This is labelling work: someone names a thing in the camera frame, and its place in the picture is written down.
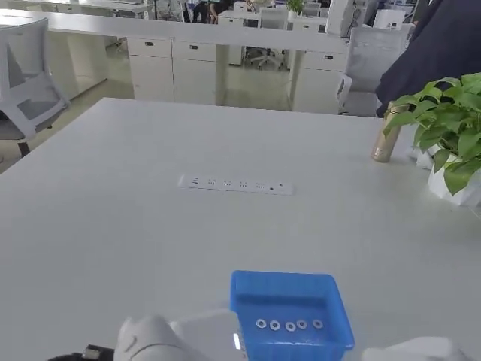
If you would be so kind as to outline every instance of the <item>white robotic arm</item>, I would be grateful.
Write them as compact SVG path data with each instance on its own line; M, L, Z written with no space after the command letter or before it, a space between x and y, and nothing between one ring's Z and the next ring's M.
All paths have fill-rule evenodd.
M113 361L246 361L237 315L228 310L168 323L161 316L127 319Z

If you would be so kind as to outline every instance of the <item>thermos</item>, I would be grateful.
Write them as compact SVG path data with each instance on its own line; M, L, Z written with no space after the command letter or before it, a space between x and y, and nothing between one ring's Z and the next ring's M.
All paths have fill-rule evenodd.
M371 153L371 158L376 162L387 163L391 159L392 150L398 140L399 132L401 131L400 126L395 126L391 129L387 136L384 135L384 129L391 122L395 115L403 113L409 110L409 105L396 105L393 106L389 103L388 111L384 116L384 124L381 128L379 135L377 136L376 144L374 145L373 151Z

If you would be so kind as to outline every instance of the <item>blue basket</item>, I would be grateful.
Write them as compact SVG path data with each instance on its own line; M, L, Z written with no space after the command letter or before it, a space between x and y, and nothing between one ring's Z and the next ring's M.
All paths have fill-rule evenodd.
M235 271L231 309L239 317L250 361L336 361L354 348L331 275ZM275 321L278 330L273 330ZM294 331L288 330L289 322Z

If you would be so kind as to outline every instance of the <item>metal washer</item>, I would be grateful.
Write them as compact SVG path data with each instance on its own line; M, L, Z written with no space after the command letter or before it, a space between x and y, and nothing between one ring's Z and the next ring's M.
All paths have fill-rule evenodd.
M298 320L298 322L295 323L299 329L306 329L307 328L307 322L304 320Z
M321 320L313 320L313 326L315 329L321 329L322 327L324 327L324 324Z
M260 329L265 329L267 326L268 326L268 323L265 322L265 320L263 320L262 318L259 318L257 321L256 321L256 326Z
M295 324L293 322L286 322L286 330L289 332L294 332Z
M280 323L279 323L279 321L272 320L272 321L269 323L269 327L271 328L271 330L277 331L278 329L280 329Z

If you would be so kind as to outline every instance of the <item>person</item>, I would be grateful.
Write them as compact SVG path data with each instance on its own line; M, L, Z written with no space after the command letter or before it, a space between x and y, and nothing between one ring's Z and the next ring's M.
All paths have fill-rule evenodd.
M416 94L430 81L481 72L480 18L479 0L433 0L409 47L381 77L377 116L390 101Z
M198 22L198 16L199 14L201 15L201 23L205 24L207 23L207 2L199 2L195 7L194 7L194 14L192 15L192 22L197 23Z
M228 10L233 4L232 0L220 0L210 4L210 23L217 24L219 22L219 14Z

